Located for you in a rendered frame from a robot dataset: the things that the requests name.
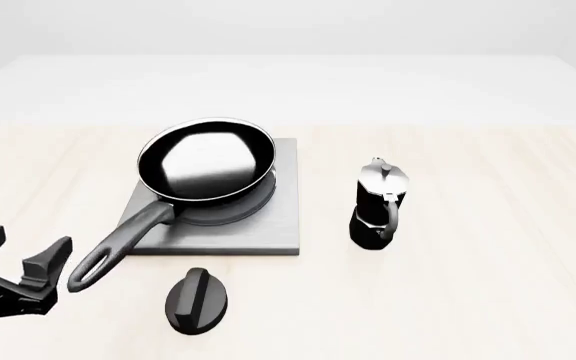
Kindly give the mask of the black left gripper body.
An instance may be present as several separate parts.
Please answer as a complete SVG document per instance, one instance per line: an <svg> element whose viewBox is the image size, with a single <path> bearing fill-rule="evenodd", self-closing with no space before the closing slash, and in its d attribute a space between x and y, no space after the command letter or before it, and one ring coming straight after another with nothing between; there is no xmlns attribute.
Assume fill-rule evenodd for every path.
<svg viewBox="0 0 576 360"><path fill-rule="evenodd" d="M49 278L36 287L38 281L23 277L19 284L0 278L0 318L22 315L46 315L56 305L58 278Z"/></svg>

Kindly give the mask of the round black stove knob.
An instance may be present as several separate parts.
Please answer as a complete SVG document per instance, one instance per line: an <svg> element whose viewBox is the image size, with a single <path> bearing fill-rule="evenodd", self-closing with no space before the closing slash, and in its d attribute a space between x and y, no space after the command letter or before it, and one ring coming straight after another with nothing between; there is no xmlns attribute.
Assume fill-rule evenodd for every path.
<svg viewBox="0 0 576 360"><path fill-rule="evenodd" d="M195 267L169 291L164 311L175 331L183 335L201 335L223 320L227 308L224 284L207 269Z"/></svg>

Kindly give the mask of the black frying pan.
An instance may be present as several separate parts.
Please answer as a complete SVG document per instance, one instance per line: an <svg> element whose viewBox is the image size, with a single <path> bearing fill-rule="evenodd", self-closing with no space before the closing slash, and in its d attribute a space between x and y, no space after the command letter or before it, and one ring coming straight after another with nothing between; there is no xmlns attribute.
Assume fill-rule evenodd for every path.
<svg viewBox="0 0 576 360"><path fill-rule="evenodd" d="M139 180L157 198L119 224L75 267L67 289L91 287L158 224L171 224L191 206L229 203L257 188L274 168L273 137L251 122L194 119L161 131L141 149Z"/></svg>

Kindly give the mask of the flat grey stove plate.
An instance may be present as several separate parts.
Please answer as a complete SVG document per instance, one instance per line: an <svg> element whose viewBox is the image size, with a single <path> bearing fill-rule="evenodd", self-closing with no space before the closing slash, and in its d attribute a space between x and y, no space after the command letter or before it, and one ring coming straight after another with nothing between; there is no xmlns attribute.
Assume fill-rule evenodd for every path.
<svg viewBox="0 0 576 360"><path fill-rule="evenodd" d="M189 207L172 224L150 230L132 255L297 255L297 140L277 138L272 173L230 204Z"/></svg>

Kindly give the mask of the black and silver moka pot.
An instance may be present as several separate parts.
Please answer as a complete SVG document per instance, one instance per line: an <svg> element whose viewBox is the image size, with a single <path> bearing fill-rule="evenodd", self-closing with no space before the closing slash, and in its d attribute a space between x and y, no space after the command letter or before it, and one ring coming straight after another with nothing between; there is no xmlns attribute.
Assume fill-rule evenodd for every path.
<svg viewBox="0 0 576 360"><path fill-rule="evenodd" d="M350 238L356 245L380 251L392 242L408 185L409 177L383 158L372 158L361 168L349 222Z"/></svg>

